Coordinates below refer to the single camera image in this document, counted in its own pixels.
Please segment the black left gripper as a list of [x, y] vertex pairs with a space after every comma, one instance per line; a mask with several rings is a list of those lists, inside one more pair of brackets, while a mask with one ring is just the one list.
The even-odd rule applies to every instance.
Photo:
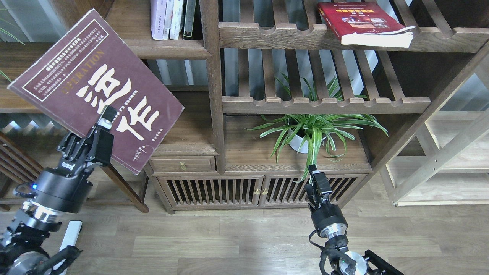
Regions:
[[57, 150], [61, 158], [55, 168], [45, 168], [38, 179], [17, 192], [27, 198], [22, 210], [30, 217], [55, 223], [64, 212], [76, 214], [93, 186], [88, 180], [96, 167], [110, 163], [113, 134], [110, 132], [117, 110], [105, 105], [99, 126], [93, 126], [85, 137], [68, 133]]

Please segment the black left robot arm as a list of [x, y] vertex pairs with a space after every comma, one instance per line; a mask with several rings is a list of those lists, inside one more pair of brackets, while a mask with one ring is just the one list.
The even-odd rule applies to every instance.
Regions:
[[62, 223], [65, 212], [76, 214], [93, 186], [88, 180], [95, 167], [106, 167], [112, 154], [110, 133], [117, 110], [105, 105], [96, 124], [83, 138], [70, 132], [59, 143], [56, 168], [45, 168], [34, 182], [14, 190], [26, 198], [1, 238], [2, 275], [59, 275], [80, 255], [69, 245], [49, 256], [42, 244]]

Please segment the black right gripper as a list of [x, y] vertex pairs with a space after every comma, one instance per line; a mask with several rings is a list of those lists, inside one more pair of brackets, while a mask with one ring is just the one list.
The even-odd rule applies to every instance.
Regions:
[[318, 172], [315, 164], [308, 165], [311, 176], [310, 183], [305, 187], [309, 199], [311, 220], [321, 238], [334, 238], [346, 235], [348, 227], [340, 207], [331, 203], [329, 195], [332, 188], [323, 172]]

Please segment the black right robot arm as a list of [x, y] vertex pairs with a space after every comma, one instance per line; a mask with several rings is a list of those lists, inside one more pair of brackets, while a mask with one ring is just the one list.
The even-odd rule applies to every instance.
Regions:
[[348, 249], [348, 224], [340, 207], [330, 202], [332, 188], [325, 173], [317, 170], [314, 164], [308, 166], [308, 171], [311, 181], [304, 189], [315, 228], [309, 237], [317, 233], [320, 238], [327, 239], [324, 246], [311, 242], [321, 249], [320, 272], [327, 274], [325, 262], [329, 261], [332, 275], [401, 275], [402, 272], [369, 249], [363, 256]]

